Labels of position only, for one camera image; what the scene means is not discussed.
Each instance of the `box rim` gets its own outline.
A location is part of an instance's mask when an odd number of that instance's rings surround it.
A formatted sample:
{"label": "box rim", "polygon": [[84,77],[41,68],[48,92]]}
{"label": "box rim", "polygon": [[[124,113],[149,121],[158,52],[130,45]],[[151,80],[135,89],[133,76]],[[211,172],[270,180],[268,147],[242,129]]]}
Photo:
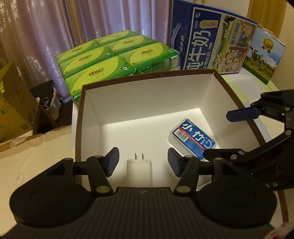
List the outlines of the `box rim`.
{"label": "box rim", "polygon": [[[155,72],[155,73],[148,73],[148,74],[138,74],[133,76],[126,76],[120,78],[114,78],[110,80],[94,82],[90,84],[83,85],[80,104],[78,107],[78,118],[77,118],[77,125],[76,125],[76,143],[75,143],[75,161],[81,161],[81,137],[82,137],[82,120],[83,120],[83,109],[84,109],[84,100],[86,95],[86,90],[91,90],[95,88],[100,88],[104,86],[111,86],[116,84],[128,83],[128,82],[135,82],[147,79],[156,79],[156,78],[166,78],[166,77],[175,77],[175,76],[187,76],[187,75],[200,75],[200,74],[213,74],[214,77],[218,80],[218,82],[222,85],[228,95],[231,97],[233,102],[239,109],[245,108],[241,100],[235,94],[233,89],[228,85],[228,83],[222,78],[222,76],[215,70],[212,69],[198,69],[198,70],[178,70],[178,71],[167,71],[167,72]],[[259,145],[265,144],[265,140],[259,131],[257,125],[253,120],[247,120],[249,127],[251,128],[257,142]]]}

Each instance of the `white cardboard box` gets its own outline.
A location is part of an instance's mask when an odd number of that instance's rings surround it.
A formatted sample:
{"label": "white cardboard box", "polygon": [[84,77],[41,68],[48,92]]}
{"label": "white cardboard box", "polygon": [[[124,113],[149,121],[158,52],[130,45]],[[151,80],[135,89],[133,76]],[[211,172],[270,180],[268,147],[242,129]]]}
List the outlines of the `white cardboard box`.
{"label": "white cardboard box", "polygon": [[127,160],[143,153],[152,161],[153,187],[173,190],[179,178],[167,159],[172,147],[169,132],[189,118],[217,147],[252,150],[265,143],[256,124],[226,119],[229,110],[243,107],[212,70],[158,72],[88,84],[82,90],[78,112],[76,161],[118,147],[120,160],[109,178],[115,190],[126,186]]}

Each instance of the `curtain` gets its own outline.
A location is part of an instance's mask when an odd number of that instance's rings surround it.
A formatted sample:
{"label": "curtain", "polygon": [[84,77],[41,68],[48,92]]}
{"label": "curtain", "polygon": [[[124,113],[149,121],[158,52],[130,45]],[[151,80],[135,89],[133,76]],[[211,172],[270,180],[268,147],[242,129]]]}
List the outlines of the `curtain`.
{"label": "curtain", "polygon": [[170,0],[0,0],[0,67],[15,62],[28,87],[49,79],[68,89],[56,55],[129,29],[163,43]]}
{"label": "curtain", "polygon": [[169,0],[79,0],[86,40],[128,29],[169,42],[169,4]]}
{"label": "curtain", "polygon": [[286,10],[286,0],[250,0],[247,17],[279,37]]}

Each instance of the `tissue package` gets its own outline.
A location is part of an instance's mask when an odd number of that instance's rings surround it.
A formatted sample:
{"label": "tissue package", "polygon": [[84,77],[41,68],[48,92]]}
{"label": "tissue package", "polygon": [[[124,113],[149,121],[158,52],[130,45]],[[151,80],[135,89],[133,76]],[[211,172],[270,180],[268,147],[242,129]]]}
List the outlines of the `tissue package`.
{"label": "tissue package", "polygon": [[121,39],[116,42],[109,43],[106,45],[106,47],[111,49],[116,54],[120,55],[122,53],[134,50],[139,47],[147,46],[156,42],[156,40],[150,39],[146,36],[136,35]]}
{"label": "tissue package", "polygon": [[63,77],[66,79],[96,63],[104,61],[115,55],[116,54],[113,51],[105,46],[97,47],[60,64],[60,69]]}
{"label": "tissue package", "polygon": [[106,44],[116,42],[118,40],[128,38],[130,36],[135,36],[135,35],[138,35],[138,33],[134,32],[134,31],[130,31],[130,30],[125,30],[125,31],[120,31],[117,33],[113,33],[113,34],[110,34],[107,36],[97,38],[97,41],[101,45],[106,45]]}
{"label": "tissue package", "polygon": [[99,46],[101,46],[101,45],[98,43],[97,39],[86,42],[84,44],[81,44],[73,49],[70,49],[70,50],[58,55],[57,61],[59,64],[64,63],[71,58],[74,58],[84,52],[90,51],[90,50],[97,48]]}
{"label": "tissue package", "polygon": [[135,68],[118,56],[114,56],[82,70],[65,80],[75,101],[79,101],[82,86],[134,74]]}
{"label": "tissue package", "polygon": [[136,74],[169,71],[179,66],[179,52],[159,42],[119,56],[136,68]]}

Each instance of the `gold medal logo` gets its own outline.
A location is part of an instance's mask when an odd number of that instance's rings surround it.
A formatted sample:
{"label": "gold medal logo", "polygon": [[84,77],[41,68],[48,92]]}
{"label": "gold medal logo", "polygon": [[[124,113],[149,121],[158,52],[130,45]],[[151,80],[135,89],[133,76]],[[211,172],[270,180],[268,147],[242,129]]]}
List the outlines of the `gold medal logo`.
{"label": "gold medal logo", "polygon": [[268,50],[268,53],[270,53],[270,50],[272,50],[274,47],[274,43],[271,39],[269,38],[265,38],[263,40],[263,46],[262,46],[262,49],[267,49]]}

